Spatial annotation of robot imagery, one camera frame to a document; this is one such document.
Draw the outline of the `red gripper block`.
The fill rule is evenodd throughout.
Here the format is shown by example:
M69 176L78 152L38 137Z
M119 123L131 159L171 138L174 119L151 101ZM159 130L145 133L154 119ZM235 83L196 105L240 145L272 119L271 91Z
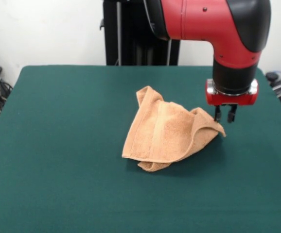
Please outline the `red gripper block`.
M253 80L247 92L240 95L228 95L218 92L214 87L213 79L207 79L205 85L206 102L215 106L214 120L221 120L220 105L230 104L231 109L228 112L228 123L235 121L238 105L253 105L259 94L259 85L256 79Z

